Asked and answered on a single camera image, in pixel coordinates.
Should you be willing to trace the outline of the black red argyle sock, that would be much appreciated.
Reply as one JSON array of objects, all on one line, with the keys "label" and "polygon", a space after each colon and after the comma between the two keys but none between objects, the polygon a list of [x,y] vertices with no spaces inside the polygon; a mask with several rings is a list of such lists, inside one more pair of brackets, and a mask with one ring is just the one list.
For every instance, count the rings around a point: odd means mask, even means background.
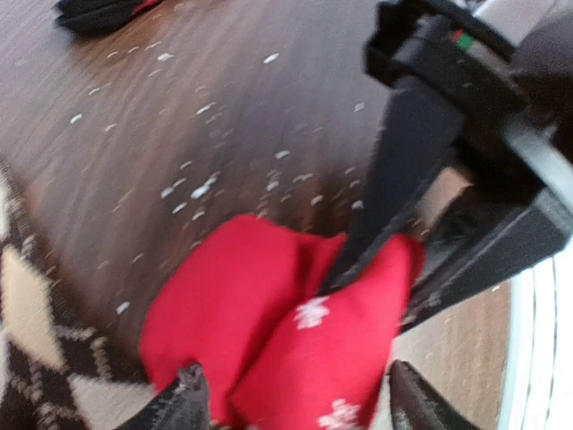
[{"label": "black red argyle sock", "polygon": [[99,36],[122,29],[162,0],[61,0],[56,25],[81,36]]}]

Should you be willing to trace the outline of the red snowflake sock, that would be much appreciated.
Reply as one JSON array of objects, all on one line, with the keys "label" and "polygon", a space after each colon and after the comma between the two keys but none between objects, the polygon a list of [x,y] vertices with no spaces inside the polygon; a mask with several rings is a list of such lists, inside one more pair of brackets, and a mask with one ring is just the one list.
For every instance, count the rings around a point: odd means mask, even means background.
[{"label": "red snowflake sock", "polygon": [[323,296],[345,242],[254,216],[216,229],[146,316],[139,350],[155,388],[198,363],[221,425],[367,428],[424,252],[397,234],[357,280]]}]

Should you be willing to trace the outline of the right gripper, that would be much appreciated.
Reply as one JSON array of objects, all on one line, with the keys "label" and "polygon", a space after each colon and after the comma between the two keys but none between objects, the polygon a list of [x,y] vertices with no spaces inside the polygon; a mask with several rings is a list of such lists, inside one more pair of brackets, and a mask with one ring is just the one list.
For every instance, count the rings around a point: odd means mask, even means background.
[{"label": "right gripper", "polygon": [[405,225],[460,132],[465,169],[538,182],[571,206],[572,141],[560,138],[572,126],[571,2],[487,1],[469,12],[451,1],[383,1],[365,64],[395,86],[363,208],[322,291],[356,281]]}]

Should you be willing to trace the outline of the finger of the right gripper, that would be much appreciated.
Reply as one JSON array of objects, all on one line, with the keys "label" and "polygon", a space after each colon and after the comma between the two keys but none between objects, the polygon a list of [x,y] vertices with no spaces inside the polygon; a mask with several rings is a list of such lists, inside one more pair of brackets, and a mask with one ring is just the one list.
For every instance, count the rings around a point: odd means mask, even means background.
[{"label": "finger of the right gripper", "polygon": [[412,290],[401,330],[556,254],[572,237],[572,213],[551,196],[525,205],[462,197],[445,210],[425,243],[426,265]]}]

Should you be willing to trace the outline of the brown argyle sock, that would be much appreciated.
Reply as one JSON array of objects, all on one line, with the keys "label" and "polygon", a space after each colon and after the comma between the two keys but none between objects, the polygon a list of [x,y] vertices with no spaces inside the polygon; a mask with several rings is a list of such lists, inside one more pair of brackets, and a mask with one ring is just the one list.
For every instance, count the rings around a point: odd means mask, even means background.
[{"label": "brown argyle sock", "polygon": [[116,429],[155,392],[142,369],[79,318],[38,249],[1,166],[1,427]]}]

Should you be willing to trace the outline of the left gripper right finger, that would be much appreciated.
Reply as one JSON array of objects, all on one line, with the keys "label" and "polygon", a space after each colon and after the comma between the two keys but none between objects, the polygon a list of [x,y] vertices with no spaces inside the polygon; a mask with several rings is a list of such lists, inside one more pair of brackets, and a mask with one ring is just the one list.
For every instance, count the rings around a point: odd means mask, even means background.
[{"label": "left gripper right finger", "polygon": [[475,430],[475,425],[461,416],[407,361],[392,363],[389,391],[394,429]]}]

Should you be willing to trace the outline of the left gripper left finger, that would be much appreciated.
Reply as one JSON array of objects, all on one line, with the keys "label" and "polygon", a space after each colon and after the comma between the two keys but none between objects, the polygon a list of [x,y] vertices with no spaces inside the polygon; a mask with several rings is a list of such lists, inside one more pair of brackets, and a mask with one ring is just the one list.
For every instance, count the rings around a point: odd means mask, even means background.
[{"label": "left gripper left finger", "polygon": [[210,390],[200,364],[178,370],[176,379],[121,429],[210,429]]}]

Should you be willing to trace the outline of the aluminium front rail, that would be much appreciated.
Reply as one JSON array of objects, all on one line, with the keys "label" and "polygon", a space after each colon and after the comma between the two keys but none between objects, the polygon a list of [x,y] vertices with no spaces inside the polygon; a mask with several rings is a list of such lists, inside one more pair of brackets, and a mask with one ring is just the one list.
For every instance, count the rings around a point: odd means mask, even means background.
[{"label": "aluminium front rail", "polygon": [[572,427],[572,248],[510,282],[499,429]]}]

